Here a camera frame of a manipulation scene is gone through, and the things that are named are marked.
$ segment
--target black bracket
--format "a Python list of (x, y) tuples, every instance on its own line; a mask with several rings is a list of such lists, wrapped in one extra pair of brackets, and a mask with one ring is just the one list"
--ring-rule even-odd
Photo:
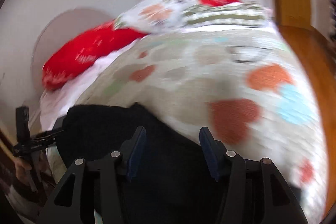
[(40, 151), (55, 143), (57, 135), (63, 132), (62, 127), (30, 136), (28, 128), (29, 108), (26, 106), (16, 109), (16, 138), (17, 145), (13, 147), (15, 157), (26, 157), (35, 151)]
[(75, 160), (48, 198), (36, 224), (94, 223), (93, 179), (100, 179), (101, 212), (104, 223), (124, 224), (120, 181), (131, 182), (136, 175), (146, 141), (146, 130), (137, 127), (131, 140), (122, 143), (100, 160)]
[(43, 187), (41, 173), (38, 167), (41, 145), (35, 145), (30, 137), (28, 128), (29, 108), (26, 106), (16, 109), (16, 138), (18, 144), (13, 147), (14, 156), (19, 156), (28, 162), (32, 169), (26, 171), (31, 190), (38, 192), (40, 203), (47, 201), (47, 196)]
[(199, 131), (211, 176), (229, 177), (216, 224), (307, 224), (291, 188), (269, 158), (245, 160), (214, 140), (207, 127)]

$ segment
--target heart pattern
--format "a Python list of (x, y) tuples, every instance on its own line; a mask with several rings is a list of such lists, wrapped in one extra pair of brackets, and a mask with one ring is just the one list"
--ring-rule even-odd
[(208, 105), (217, 136), (227, 144), (248, 138), (248, 124), (260, 117), (260, 107), (249, 99), (222, 100)]
[(143, 52), (140, 52), (139, 56), (138, 56), (138, 59), (141, 59), (141, 58), (144, 58), (148, 55), (148, 51), (143, 51)]
[(279, 93), (281, 100), (278, 103), (277, 112), (284, 120), (298, 125), (308, 124), (313, 120), (312, 111), (296, 86), (281, 85)]
[(138, 83), (142, 82), (155, 71), (155, 67), (155, 65), (150, 65), (144, 69), (136, 70), (130, 75), (129, 79)]
[(247, 85), (254, 90), (277, 91), (281, 83), (293, 84), (289, 73), (279, 64), (262, 66), (247, 76)]
[(300, 181), (302, 184), (309, 183), (314, 176), (314, 167), (308, 159), (305, 159), (300, 166)]

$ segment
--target blue heart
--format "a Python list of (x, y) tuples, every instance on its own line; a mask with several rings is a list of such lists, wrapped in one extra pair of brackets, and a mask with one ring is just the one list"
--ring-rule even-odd
[(214, 41), (215, 42), (226, 42), (228, 39), (227, 37), (215, 37)]
[(283, 119), (298, 125), (312, 120), (312, 111), (296, 86), (284, 84), (280, 87), (280, 94), (282, 98), (277, 111)]

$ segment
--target red pillow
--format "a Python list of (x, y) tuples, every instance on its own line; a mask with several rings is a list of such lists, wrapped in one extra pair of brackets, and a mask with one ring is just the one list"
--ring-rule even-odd
[(67, 42), (44, 64), (43, 86), (47, 90), (59, 89), (92, 66), (97, 58), (145, 35), (129, 28), (113, 30), (113, 21), (90, 29)]
[(199, 0), (201, 4), (209, 6), (223, 6), (233, 2), (242, 2), (241, 0)]

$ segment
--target black cloth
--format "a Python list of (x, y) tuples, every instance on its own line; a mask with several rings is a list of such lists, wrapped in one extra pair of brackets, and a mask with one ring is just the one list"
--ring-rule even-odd
[[(97, 160), (117, 150), (137, 126), (145, 127), (147, 140), (136, 177), (123, 184), (130, 224), (214, 223), (226, 183), (211, 178), (198, 144), (139, 104), (74, 106), (56, 145), (69, 167), (79, 157)], [(100, 211), (98, 200), (95, 197), (95, 208)]]

